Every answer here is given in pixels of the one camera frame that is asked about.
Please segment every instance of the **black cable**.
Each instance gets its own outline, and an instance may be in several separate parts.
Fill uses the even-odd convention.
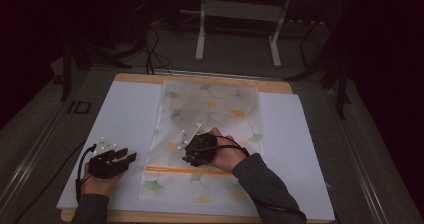
[[[242,147],[240,147],[240,146],[220,145],[220,146],[207,147],[207,148],[202,148],[202,149],[196,149],[196,150],[193,150],[193,151],[188,151],[187,154],[192,154],[192,153],[195,153],[195,152],[202,152],[202,151],[210,151],[210,150],[221,149],[221,148],[234,148],[234,149],[239,149],[239,150],[242,149]]]
[[[146,52],[147,52],[147,60],[146,60],[146,64],[145,64],[145,68],[146,68],[146,73],[147,75],[149,75],[149,68],[152,72],[152,75],[155,75],[155,71],[154,71],[154,67],[153,67],[153,62],[152,62],[152,54],[154,53],[156,46],[158,45],[159,42],[159,34],[153,30],[152,28],[148,29],[149,31],[153,32],[156,36],[156,41],[155,44],[153,45],[153,47],[150,47],[150,45],[148,44],[148,42],[145,43],[145,47],[146,47]]]
[[[290,207],[283,207],[283,206],[278,206],[278,205],[275,205],[275,204],[266,203],[264,201],[261,201],[259,199],[256,199],[255,197],[252,197],[251,195],[250,195],[250,198],[252,199],[252,201],[256,205],[258,205],[260,207],[266,208],[268,210],[276,211],[276,212],[281,212],[281,213],[296,215],[296,216],[302,218],[302,220],[303,220],[303,222],[305,224],[307,222],[306,215],[302,211],[299,211],[297,209],[290,208]]]
[[[240,144],[238,144],[233,139],[228,138],[228,137],[224,137],[224,136],[215,136],[215,137],[227,139],[227,140],[233,142],[234,144],[236,144],[236,146],[234,146],[234,145],[219,145],[219,146],[213,146],[213,147],[207,147],[207,148],[197,149],[197,150],[193,150],[193,151],[188,151],[187,154],[193,154],[193,153],[196,153],[196,152],[210,151],[210,150],[221,149],[221,148],[234,148],[234,149],[238,149],[238,150],[242,151],[243,154],[246,155],[246,157],[250,156],[250,154],[246,150],[246,148],[241,147]]]
[[[88,179],[90,179],[90,177],[92,177],[92,175],[89,175],[87,178],[84,179],[84,181],[81,182],[81,186],[82,184],[84,184]]]
[[[336,221],[338,224],[342,224],[342,222],[340,221],[340,218],[337,216],[337,213],[334,212],[334,217],[336,218]]]
[[[47,183],[47,185],[41,190],[41,192],[37,195],[36,198],[21,212],[18,219],[15,221],[15,223],[19,223],[19,221],[22,219],[22,217],[25,216],[25,214],[34,206],[34,204],[40,199],[40,197],[46,192],[47,188],[53,183],[54,179],[56,179],[57,175],[59,175],[59,172],[63,169],[63,167],[68,163],[69,159],[75,154],[75,152],[78,151],[83,145],[85,141],[81,142],[72,152],[69,154],[69,156],[65,159],[65,161],[62,163],[62,165],[59,167],[57,172],[54,174],[54,176],[50,179],[50,181]]]
[[[140,50],[137,53],[135,53],[134,55],[132,55],[131,57],[128,57],[127,59],[122,60],[122,62],[126,62],[126,61],[129,61],[131,59],[134,59],[134,58],[140,56],[141,53],[143,53],[143,50]]]
[[[219,137],[219,138],[227,139],[227,140],[229,140],[229,141],[233,142],[234,144],[236,144],[237,146],[241,147],[241,146],[240,146],[240,144],[238,144],[236,141],[234,141],[234,140],[233,140],[233,139],[231,139],[231,138],[228,138],[228,137],[225,137],[225,136],[215,136],[215,137]]]
[[[131,55],[136,54],[137,52],[139,52],[141,50],[141,48],[143,47],[143,45],[141,44],[141,42],[134,42],[133,46],[125,51],[121,51],[121,52],[115,52],[115,53],[109,53],[109,55],[115,57],[115,58],[125,58]]]
[[[115,57],[111,56],[109,53],[103,51],[100,47],[80,38],[81,40],[81,44],[83,44],[85,46],[86,49],[88,49],[90,52],[92,52],[94,55],[102,58],[103,60],[107,61],[108,63],[116,66],[116,67],[120,67],[120,68],[128,68],[131,69],[132,66],[124,64],[122,62],[120,62],[118,59],[116,59]]]
[[[78,174],[77,174],[77,179],[75,179],[75,190],[76,190],[76,198],[77,198],[77,202],[79,202],[79,199],[81,197],[81,169],[82,169],[82,164],[84,163],[84,159],[85,156],[87,155],[88,152],[93,152],[94,149],[96,149],[96,144],[93,144],[92,147],[87,148],[87,150],[85,150],[84,154],[82,154],[82,157],[80,159],[80,163],[78,166]]]
[[[155,56],[156,60],[158,60],[158,62],[161,64],[161,66],[159,66],[159,68],[161,68],[161,67],[164,68],[169,73],[169,75],[172,76],[171,71],[167,68],[167,66],[169,66],[169,64],[171,63],[171,60],[169,60],[169,58],[166,57],[166,56],[163,56],[163,55],[160,55],[160,54],[156,53],[155,51],[153,51],[151,54],[153,54]],[[162,57],[162,58],[167,59],[168,62],[166,64],[164,64],[162,62],[162,60],[160,60],[159,57]]]

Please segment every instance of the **person's left hand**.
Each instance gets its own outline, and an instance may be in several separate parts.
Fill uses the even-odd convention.
[[[88,162],[85,163],[85,174],[81,179],[81,195],[98,194],[109,197],[124,173],[125,172],[122,172],[109,179],[97,178],[88,173]]]
[[[232,136],[226,136],[226,138],[222,138],[221,132],[216,127],[212,128],[209,133],[218,138],[218,146],[236,145],[234,144],[234,138]],[[225,172],[231,172],[233,168],[245,158],[246,155],[239,149],[220,148],[216,152],[215,158],[211,162],[211,165]]]

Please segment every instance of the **dark background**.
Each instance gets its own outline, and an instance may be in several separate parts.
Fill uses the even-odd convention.
[[[52,80],[49,64],[62,56],[70,30],[97,45],[113,47],[109,27],[121,25],[123,18],[108,15],[108,1],[0,0],[0,128]],[[293,0],[289,18],[314,19],[314,1]],[[137,4],[135,0],[124,3],[130,10]],[[149,0],[152,9],[175,23],[176,7],[198,10],[198,3]],[[352,0],[342,22],[342,38],[350,43],[349,77],[356,82],[422,215],[423,4],[423,0]]]

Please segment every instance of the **floral pattern sheet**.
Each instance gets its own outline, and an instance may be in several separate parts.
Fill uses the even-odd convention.
[[[188,81],[166,81],[138,198],[167,203],[251,205],[230,173],[182,160],[182,130],[200,123],[197,134],[213,127],[231,135],[249,153],[263,155],[262,123],[255,88]]]

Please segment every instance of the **green leaf print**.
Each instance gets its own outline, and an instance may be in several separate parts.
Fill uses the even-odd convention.
[[[180,109],[173,110],[173,111],[172,111],[172,114],[171,114],[171,119],[174,119],[174,118],[176,118],[176,117],[179,117],[179,118],[181,118],[181,120],[182,120],[182,119],[183,119],[183,117],[181,116],[181,111],[182,111],[182,110],[180,110]]]
[[[230,96],[238,97],[238,98],[240,98],[240,100],[243,100],[244,99],[244,96],[240,93],[240,90],[237,90],[237,93],[236,94],[230,95]]]
[[[262,135],[254,133],[251,138],[249,138],[251,142],[260,142],[262,141]]]
[[[200,180],[203,174],[193,173],[190,176],[190,183],[198,181],[204,188],[207,188],[205,184]]]
[[[177,98],[178,94],[175,91],[165,92],[165,96],[169,98]]]
[[[199,181],[200,182],[200,178],[202,178],[203,174],[198,174],[198,173],[193,173],[190,176],[190,183],[194,182],[194,181]]]
[[[158,180],[155,181],[146,181],[144,183],[144,186],[154,192],[160,191],[164,188],[161,184],[158,183]]]
[[[201,85],[200,86],[200,91],[207,91],[207,92],[210,92],[209,91],[209,88],[211,88],[212,87],[212,85],[211,84],[209,84],[209,83],[205,83],[205,84],[203,84],[203,85]]]

